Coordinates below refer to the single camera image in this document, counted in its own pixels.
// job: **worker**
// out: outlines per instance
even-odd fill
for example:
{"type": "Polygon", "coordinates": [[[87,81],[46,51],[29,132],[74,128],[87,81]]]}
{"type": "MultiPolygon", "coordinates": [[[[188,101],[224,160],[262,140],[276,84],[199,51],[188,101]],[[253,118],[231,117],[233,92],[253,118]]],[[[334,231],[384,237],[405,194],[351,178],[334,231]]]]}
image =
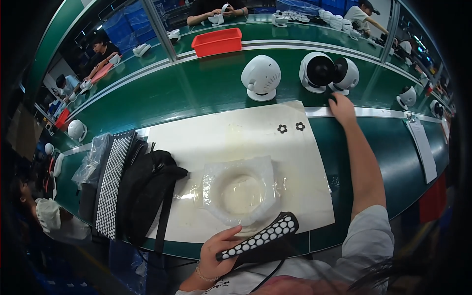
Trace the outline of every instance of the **worker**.
{"type": "Polygon", "coordinates": [[[93,51],[95,52],[95,55],[92,57],[94,62],[96,62],[96,66],[92,69],[90,74],[84,78],[84,81],[90,80],[93,78],[93,76],[101,70],[103,66],[105,66],[112,57],[115,55],[119,55],[120,50],[116,45],[114,45],[111,42],[106,42],[104,41],[103,38],[97,37],[95,40],[92,42],[93,46],[93,51]]]}
{"type": "Polygon", "coordinates": [[[92,232],[86,223],[52,199],[34,199],[30,185],[20,178],[13,179],[10,193],[17,209],[28,219],[37,222],[53,240],[66,244],[86,244],[92,241],[92,232]]]}
{"type": "Polygon", "coordinates": [[[221,14],[221,8],[223,5],[229,4],[223,16],[243,16],[247,14],[247,7],[241,0],[195,0],[192,2],[189,16],[187,17],[187,25],[197,25],[202,21],[212,17],[215,14],[221,14]]]}
{"type": "Polygon", "coordinates": [[[359,1],[359,6],[354,5],[346,12],[344,19],[348,19],[353,24],[354,30],[360,30],[368,36],[371,35],[368,23],[371,23],[384,34],[388,34],[388,31],[371,17],[372,13],[380,15],[380,12],[372,6],[372,3],[367,0],[361,0],[359,1]]]}
{"type": "Polygon", "coordinates": [[[79,92],[80,81],[75,76],[68,75],[64,77],[64,74],[61,74],[56,79],[56,86],[61,90],[62,101],[68,103],[70,95],[79,92]]]}
{"type": "MultiPolygon", "coordinates": [[[[329,99],[329,105],[346,135],[354,192],[351,224],[342,246],[342,258],[334,267],[322,261],[295,257],[255,266],[243,264],[242,269],[236,268],[230,272],[237,256],[219,262],[215,255],[241,243],[241,240],[234,236],[242,229],[239,225],[217,233],[203,244],[197,268],[180,285],[176,295],[346,294],[346,290],[354,281],[368,278],[365,274],[368,267],[388,261],[392,257],[394,236],[388,222],[379,165],[357,124],[353,103],[339,93],[333,93],[333,96],[336,102],[329,99]],[[255,290],[266,279],[268,280],[255,290]]],[[[376,274],[376,280],[381,278],[381,272],[377,271],[376,274]]],[[[378,281],[375,281],[368,289],[375,289],[376,294],[380,294],[386,290],[387,284],[381,281],[375,287],[377,283],[378,281]]]]}

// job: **black flower-shaped piece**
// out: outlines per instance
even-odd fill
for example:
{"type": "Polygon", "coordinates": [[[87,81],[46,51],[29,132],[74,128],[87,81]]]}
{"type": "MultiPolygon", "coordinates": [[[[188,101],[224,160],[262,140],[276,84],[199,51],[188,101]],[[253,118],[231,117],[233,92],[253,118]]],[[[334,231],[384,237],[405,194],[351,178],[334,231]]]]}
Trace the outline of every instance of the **black flower-shaped piece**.
{"type": "Polygon", "coordinates": [[[280,131],[280,133],[284,134],[285,132],[287,132],[287,125],[282,125],[280,124],[277,128],[277,131],[280,131]]]}
{"type": "Polygon", "coordinates": [[[296,129],[297,129],[297,130],[300,130],[300,131],[303,131],[303,129],[305,129],[305,125],[303,125],[302,122],[297,123],[297,124],[296,124],[296,129]]]}

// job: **white protective mat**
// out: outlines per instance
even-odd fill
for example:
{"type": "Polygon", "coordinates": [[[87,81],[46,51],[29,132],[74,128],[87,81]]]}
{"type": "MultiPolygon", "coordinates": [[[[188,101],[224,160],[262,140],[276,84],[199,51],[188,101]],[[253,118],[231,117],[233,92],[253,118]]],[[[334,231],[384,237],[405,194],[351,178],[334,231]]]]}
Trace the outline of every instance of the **white protective mat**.
{"type": "MultiPolygon", "coordinates": [[[[202,208],[205,163],[270,156],[280,208],[263,224],[244,228],[248,235],[270,224],[280,211],[298,219],[298,233],[334,223],[326,173],[310,123],[300,101],[232,110],[154,126],[148,142],[169,151],[189,176],[177,181],[165,240],[204,243],[227,229],[202,208]],[[296,128],[297,123],[303,126],[296,128]],[[281,133],[279,125],[287,131],[281,133]]],[[[157,222],[147,236],[156,237],[157,222]]]]}

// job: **wrist bracelet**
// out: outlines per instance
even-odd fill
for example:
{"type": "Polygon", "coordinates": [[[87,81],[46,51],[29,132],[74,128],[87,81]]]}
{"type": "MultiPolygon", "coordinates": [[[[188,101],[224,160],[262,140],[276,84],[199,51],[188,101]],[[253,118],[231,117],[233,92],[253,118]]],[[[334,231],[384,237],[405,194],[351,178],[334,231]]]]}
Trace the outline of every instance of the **wrist bracelet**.
{"type": "Polygon", "coordinates": [[[219,279],[219,277],[216,277],[216,278],[206,278],[204,276],[202,276],[202,274],[200,273],[200,261],[197,262],[197,268],[195,269],[195,272],[197,273],[197,276],[199,278],[201,278],[202,280],[204,281],[207,281],[207,282],[214,282],[216,280],[219,279]]]}

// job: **black cable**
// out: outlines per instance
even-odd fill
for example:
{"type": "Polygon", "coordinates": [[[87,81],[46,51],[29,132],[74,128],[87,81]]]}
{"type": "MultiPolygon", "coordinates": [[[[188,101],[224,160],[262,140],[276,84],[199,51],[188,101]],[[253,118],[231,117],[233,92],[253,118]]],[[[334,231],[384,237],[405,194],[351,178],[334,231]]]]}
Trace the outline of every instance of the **black cable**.
{"type": "Polygon", "coordinates": [[[267,281],[280,269],[280,267],[282,267],[282,264],[284,263],[284,261],[285,261],[285,259],[282,259],[282,260],[280,261],[280,263],[278,264],[278,266],[277,266],[262,282],[260,282],[260,283],[257,285],[257,287],[254,288],[254,289],[251,291],[251,293],[254,292],[255,290],[259,289],[262,285],[264,285],[265,282],[267,282],[267,281]]]}
{"type": "Polygon", "coordinates": [[[187,262],[187,263],[184,263],[184,264],[179,264],[179,265],[175,265],[175,266],[172,266],[172,267],[169,267],[169,268],[164,268],[164,267],[159,267],[159,266],[156,266],[152,263],[149,263],[149,261],[144,258],[144,255],[141,254],[141,251],[139,249],[136,249],[138,251],[138,254],[139,256],[141,256],[141,258],[149,265],[151,265],[152,267],[154,268],[157,268],[158,270],[171,270],[171,269],[175,269],[175,268],[178,268],[178,267],[181,267],[181,266],[185,266],[185,265],[189,265],[189,264],[194,264],[194,263],[197,263],[198,260],[195,260],[195,261],[192,261],[192,262],[187,262]]]}

